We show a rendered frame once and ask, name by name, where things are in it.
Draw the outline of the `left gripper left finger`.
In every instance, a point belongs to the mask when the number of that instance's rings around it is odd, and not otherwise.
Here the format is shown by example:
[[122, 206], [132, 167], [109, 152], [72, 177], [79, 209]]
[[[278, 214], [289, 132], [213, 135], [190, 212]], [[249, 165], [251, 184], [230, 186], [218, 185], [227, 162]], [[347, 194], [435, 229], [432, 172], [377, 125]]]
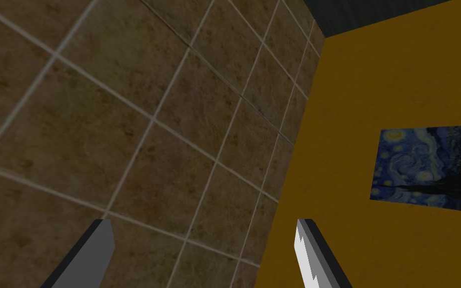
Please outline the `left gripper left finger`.
[[115, 250], [109, 219], [96, 219], [40, 288], [100, 288]]

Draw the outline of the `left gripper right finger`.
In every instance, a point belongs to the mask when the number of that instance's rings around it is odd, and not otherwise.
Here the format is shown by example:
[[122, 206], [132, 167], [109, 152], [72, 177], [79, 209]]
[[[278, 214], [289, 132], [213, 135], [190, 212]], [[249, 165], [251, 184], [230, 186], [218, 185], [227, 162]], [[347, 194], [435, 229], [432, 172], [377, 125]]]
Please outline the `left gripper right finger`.
[[304, 288], [353, 288], [312, 219], [298, 219], [294, 250]]

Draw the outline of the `blue starry night painting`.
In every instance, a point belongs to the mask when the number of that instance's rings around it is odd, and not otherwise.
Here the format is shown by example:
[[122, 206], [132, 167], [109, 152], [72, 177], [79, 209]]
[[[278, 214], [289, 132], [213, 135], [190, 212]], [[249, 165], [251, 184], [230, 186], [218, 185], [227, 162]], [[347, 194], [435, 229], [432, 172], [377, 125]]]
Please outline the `blue starry night painting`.
[[369, 198], [461, 211], [461, 125], [383, 129]]

